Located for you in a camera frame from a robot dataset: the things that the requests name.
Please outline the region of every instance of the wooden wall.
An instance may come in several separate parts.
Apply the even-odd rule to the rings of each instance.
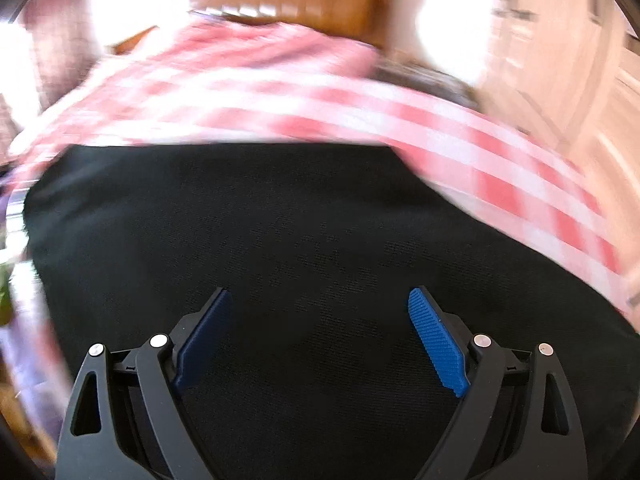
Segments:
[[[640,56],[613,0],[495,0],[485,113],[585,173],[640,300]]]

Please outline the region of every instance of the wooden furniture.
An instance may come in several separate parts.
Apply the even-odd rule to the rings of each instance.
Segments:
[[[43,431],[34,428],[27,420],[19,395],[16,394],[0,359],[0,414],[27,454],[42,463],[56,462],[56,445]]]
[[[386,52],[391,1],[190,0],[190,5],[192,9],[250,25],[298,23],[331,36],[363,41]],[[114,53],[129,53],[154,28],[112,46]]]
[[[640,57],[614,0],[495,0],[483,111],[584,172],[640,303]]]

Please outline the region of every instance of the ribbed blue grip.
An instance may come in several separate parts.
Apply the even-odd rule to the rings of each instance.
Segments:
[[[456,397],[464,396],[469,387],[465,358],[419,288],[409,294],[409,317],[442,385],[453,390]]]

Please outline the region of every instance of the metal rivet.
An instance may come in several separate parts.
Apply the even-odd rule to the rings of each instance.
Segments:
[[[89,355],[91,357],[98,357],[102,352],[104,352],[104,345],[101,343],[96,343],[89,348]]]
[[[474,338],[474,343],[481,348],[487,348],[491,344],[491,338],[484,334],[478,334]]]
[[[160,348],[166,345],[167,341],[169,341],[169,338],[164,334],[156,334],[151,338],[151,346],[153,348]]]
[[[542,355],[551,355],[554,352],[554,348],[549,343],[540,343],[538,350]]]

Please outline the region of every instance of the silver screw head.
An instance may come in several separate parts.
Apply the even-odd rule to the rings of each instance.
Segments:
[[[153,348],[162,348],[167,341],[169,341],[169,338],[164,334],[156,334],[151,338],[151,346]]]
[[[542,355],[551,355],[554,352],[554,348],[549,343],[540,343],[538,350]]]
[[[104,352],[104,345],[101,343],[91,345],[91,348],[89,348],[89,355],[91,357],[98,357],[102,352]]]
[[[491,338],[484,334],[478,334],[474,337],[474,343],[481,348],[487,348],[491,344]]]

